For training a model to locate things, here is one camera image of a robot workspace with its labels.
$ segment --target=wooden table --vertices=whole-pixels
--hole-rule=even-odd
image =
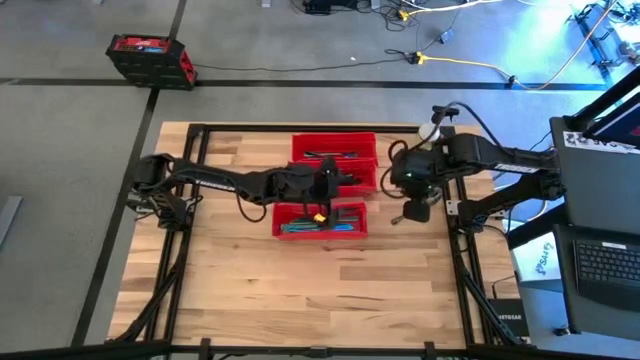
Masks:
[[[165,123],[156,152],[181,156],[188,126]],[[456,127],[458,133],[478,131]],[[282,166],[290,157],[290,133],[211,136],[208,165],[247,172]],[[377,135],[378,176],[390,165],[389,144],[400,138],[416,140],[414,134]],[[470,198],[493,191],[488,173],[466,183]],[[437,348],[465,348],[442,202],[431,209],[428,224],[392,226],[403,201],[380,193],[366,199],[367,239],[282,242],[271,236],[270,214],[252,224],[238,212],[233,194],[208,189],[201,194],[174,343],[197,345],[209,337],[214,345],[421,348],[433,341]],[[251,204],[245,210],[254,218],[261,214]],[[156,224],[148,218],[135,229],[109,337],[123,332],[151,297],[165,234]],[[476,239],[490,290],[493,281],[513,274],[511,257],[497,231]],[[500,282],[498,293],[518,297],[514,281]],[[477,307],[469,299],[480,342]]]

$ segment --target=laptop keyboard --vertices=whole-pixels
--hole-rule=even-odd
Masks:
[[[640,252],[580,240],[575,245],[580,279],[640,288]]]

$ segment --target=computer screen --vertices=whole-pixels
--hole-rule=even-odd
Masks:
[[[590,126],[583,135],[594,140],[615,141],[640,148],[640,93]]]

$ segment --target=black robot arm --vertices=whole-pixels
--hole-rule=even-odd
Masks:
[[[430,198],[449,180],[483,170],[523,174],[519,182],[482,200],[458,203],[462,227],[481,231],[486,218],[529,199],[555,200],[563,195],[552,151],[536,152],[502,147],[482,136],[458,134],[435,142],[430,150],[403,149],[393,155],[391,184],[409,198],[403,216],[429,220]]]
[[[328,206],[338,195],[338,185],[352,181],[339,174],[333,158],[325,159],[319,170],[292,164],[241,174],[159,154],[143,157],[135,167],[132,190],[137,199],[130,200],[129,205],[153,210],[161,228],[183,230],[190,223],[191,212],[190,204],[172,193],[178,185],[200,185],[235,193],[260,206],[274,202]]]

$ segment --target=paper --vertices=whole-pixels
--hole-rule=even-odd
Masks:
[[[553,233],[517,247],[513,254],[521,281],[560,279],[560,265]]]

